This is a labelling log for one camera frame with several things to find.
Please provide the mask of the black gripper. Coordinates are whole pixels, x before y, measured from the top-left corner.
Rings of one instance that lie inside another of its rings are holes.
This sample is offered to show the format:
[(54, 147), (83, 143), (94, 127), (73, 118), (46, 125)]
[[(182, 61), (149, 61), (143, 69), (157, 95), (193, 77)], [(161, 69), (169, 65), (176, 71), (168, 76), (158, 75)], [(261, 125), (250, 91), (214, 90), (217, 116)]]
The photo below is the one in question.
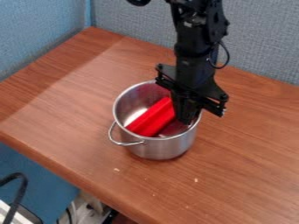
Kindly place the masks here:
[(172, 91), (178, 120), (190, 124), (204, 109), (224, 116), (229, 94), (216, 81), (218, 52), (200, 58), (177, 58), (177, 65), (158, 64), (157, 84)]

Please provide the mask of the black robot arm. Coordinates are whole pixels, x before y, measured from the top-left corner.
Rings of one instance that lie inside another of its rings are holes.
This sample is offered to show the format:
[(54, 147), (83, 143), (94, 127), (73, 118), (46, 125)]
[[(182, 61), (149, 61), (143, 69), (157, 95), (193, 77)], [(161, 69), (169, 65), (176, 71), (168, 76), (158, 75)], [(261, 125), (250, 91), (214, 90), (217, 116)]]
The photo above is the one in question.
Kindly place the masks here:
[(165, 0), (172, 7), (177, 30), (174, 53), (177, 63), (160, 64), (156, 83), (172, 91), (177, 119), (189, 124), (204, 110), (224, 116), (229, 94), (218, 86), (216, 73), (222, 39), (229, 35), (230, 21), (222, 0)]

